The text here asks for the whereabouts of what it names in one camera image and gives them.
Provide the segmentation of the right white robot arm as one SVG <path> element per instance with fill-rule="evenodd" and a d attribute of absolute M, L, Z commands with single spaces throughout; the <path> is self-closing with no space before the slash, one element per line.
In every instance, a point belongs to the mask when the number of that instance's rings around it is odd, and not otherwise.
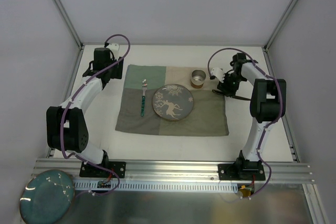
<path fill-rule="evenodd" d="M 218 79 L 217 89 L 225 97 L 235 98 L 241 82 L 250 82 L 253 91 L 249 99 L 249 111 L 253 118 L 247 142 L 231 164 L 219 164 L 220 180 L 264 181 L 265 162 L 262 152 L 272 126 L 286 111 L 286 81 L 265 73 L 256 60 L 239 52 L 230 62 L 232 69 L 210 71 L 212 79 Z"/>

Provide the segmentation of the black table knife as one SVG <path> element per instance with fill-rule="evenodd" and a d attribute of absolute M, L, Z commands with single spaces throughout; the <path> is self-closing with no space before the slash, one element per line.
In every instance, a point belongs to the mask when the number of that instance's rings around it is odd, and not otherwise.
<path fill-rule="evenodd" d="M 228 97 L 228 98 L 232 98 L 232 99 L 236 99 L 236 100 L 242 100 L 242 101 L 250 101 L 250 98 L 246 98 L 246 97 L 241 97 L 241 96 L 237 96 L 237 95 L 227 95 L 225 93 L 223 93 L 220 90 L 212 90 L 213 93 L 224 96 L 224 97 Z"/>

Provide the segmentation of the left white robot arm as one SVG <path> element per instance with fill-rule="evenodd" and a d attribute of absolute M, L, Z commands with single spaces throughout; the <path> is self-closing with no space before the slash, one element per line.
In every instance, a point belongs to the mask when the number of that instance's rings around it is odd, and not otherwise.
<path fill-rule="evenodd" d="M 75 154 L 91 162 L 91 170 L 99 177 L 110 170 L 108 154 L 89 142 L 84 114 L 111 79 L 122 78 L 123 60 L 118 55 L 118 44 L 95 48 L 93 60 L 82 75 L 80 85 L 83 88 L 46 112 L 48 146 L 64 150 L 67 156 Z"/>

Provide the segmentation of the grey reindeer plate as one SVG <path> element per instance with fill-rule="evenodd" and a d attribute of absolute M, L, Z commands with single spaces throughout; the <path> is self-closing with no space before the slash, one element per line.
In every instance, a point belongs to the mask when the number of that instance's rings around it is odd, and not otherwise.
<path fill-rule="evenodd" d="M 194 97 L 189 89 L 179 84 L 160 87 L 152 99 L 154 112 L 168 121 L 180 121 L 192 112 Z"/>

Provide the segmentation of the green beige cloth placemat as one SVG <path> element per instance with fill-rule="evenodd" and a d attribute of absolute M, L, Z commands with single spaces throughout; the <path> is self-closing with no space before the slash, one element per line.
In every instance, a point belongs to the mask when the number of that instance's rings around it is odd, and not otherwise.
<path fill-rule="evenodd" d="M 191 67 L 129 65 L 116 131 L 161 136 L 228 136 L 218 82 L 191 85 Z"/>

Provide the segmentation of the green handled fork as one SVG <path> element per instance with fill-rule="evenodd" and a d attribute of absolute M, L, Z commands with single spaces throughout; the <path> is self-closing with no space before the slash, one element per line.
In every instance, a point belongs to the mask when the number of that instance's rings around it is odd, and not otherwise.
<path fill-rule="evenodd" d="M 141 116 L 144 116 L 145 113 L 145 94 L 148 89 L 147 79 L 143 79 L 142 81 L 142 100 L 141 100 Z"/>

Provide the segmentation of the metal cup with cork base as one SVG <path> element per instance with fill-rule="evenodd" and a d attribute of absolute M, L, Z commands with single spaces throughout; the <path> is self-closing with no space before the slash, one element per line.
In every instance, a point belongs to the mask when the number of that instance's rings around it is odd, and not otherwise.
<path fill-rule="evenodd" d="M 193 88 L 200 89 L 203 87 L 206 79 L 206 73 L 201 69 L 195 69 L 191 72 L 190 83 Z"/>

